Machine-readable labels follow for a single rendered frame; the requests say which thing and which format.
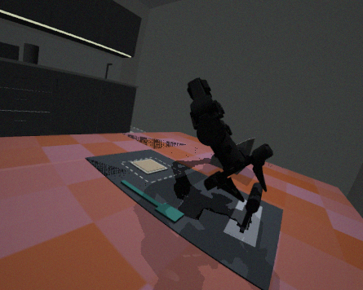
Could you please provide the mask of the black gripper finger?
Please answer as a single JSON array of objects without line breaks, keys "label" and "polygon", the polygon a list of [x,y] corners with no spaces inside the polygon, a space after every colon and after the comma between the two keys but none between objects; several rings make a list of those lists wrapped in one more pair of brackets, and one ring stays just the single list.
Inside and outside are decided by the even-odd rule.
[{"label": "black gripper finger", "polygon": [[223,189],[227,193],[231,194],[232,196],[235,196],[237,199],[239,199],[241,202],[245,202],[245,199],[243,199],[241,193],[239,190],[237,190],[236,185],[232,182],[231,177],[228,178],[227,182],[219,187],[217,189]]},{"label": "black gripper finger", "polygon": [[267,192],[267,186],[264,181],[263,169],[262,169],[262,167],[264,166],[264,163],[265,163],[265,160],[263,161],[263,163],[255,166],[255,167],[253,166],[252,170],[255,172],[255,176],[259,180],[259,183],[262,186],[262,188],[265,190],[265,192]]}]

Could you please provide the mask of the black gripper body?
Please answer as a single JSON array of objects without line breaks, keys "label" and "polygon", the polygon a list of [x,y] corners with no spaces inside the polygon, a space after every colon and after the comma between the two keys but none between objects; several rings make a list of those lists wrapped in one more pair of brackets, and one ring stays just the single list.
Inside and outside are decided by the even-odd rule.
[{"label": "black gripper body", "polygon": [[205,180],[204,183],[207,191],[225,184],[231,174],[236,173],[246,166],[252,164],[255,167],[273,156],[272,149],[265,143],[253,150],[252,156],[244,158],[232,139],[219,145],[213,152],[215,153],[215,158],[223,166],[224,171],[220,172],[218,170]]}]

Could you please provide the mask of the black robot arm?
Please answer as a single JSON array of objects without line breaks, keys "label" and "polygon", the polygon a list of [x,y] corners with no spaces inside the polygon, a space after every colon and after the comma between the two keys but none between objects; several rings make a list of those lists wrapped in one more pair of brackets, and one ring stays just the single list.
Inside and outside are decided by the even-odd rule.
[{"label": "black robot arm", "polygon": [[190,115],[197,138],[202,144],[215,150],[231,139],[230,135],[233,134],[229,125],[220,120],[225,112],[221,104],[211,98],[211,89],[206,80],[197,77],[190,81],[187,91],[193,100]]}]

